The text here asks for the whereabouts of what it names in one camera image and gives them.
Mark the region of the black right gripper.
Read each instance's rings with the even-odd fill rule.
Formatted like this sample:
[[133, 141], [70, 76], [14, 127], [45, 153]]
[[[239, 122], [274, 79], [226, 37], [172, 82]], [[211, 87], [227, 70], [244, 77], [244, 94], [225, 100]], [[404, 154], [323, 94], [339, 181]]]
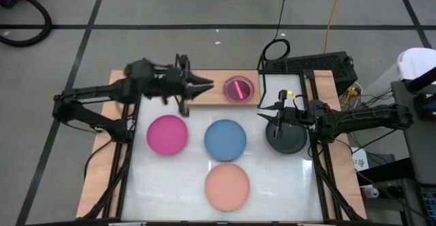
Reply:
[[[288, 96], [290, 96], [292, 99], [292, 103], [294, 104], [293, 107], [285, 106], [285, 101]], [[282, 138], [283, 124], [299, 125], [299, 126], [307, 125], [307, 122], [305, 121], [305, 111], [299, 110], [298, 106], [296, 105], [296, 100], [299, 97], [303, 97], [303, 95], [295, 95], [293, 91], [281, 90], [279, 91], [279, 101], [277, 102], [277, 104], [260, 108], [261, 110], [277, 110], [276, 116], [258, 114], [258, 116], [261, 116], [265, 118], [268, 122], [276, 125], [275, 138]]]

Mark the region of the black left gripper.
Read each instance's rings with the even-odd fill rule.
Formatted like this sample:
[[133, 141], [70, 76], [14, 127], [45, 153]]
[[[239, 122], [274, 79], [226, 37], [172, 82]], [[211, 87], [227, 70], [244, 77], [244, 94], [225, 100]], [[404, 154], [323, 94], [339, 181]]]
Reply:
[[169, 98], [173, 97], [178, 106], [178, 113], [182, 117], [189, 116], [189, 108], [186, 105], [188, 99], [195, 99], [214, 87], [211, 85], [214, 83], [213, 80], [199, 77], [192, 72], [189, 72], [189, 82], [194, 86], [188, 86], [189, 69], [190, 62], [186, 54], [176, 54], [173, 65], [155, 64], [155, 73], [158, 75], [159, 97], [162, 104], [168, 105]]

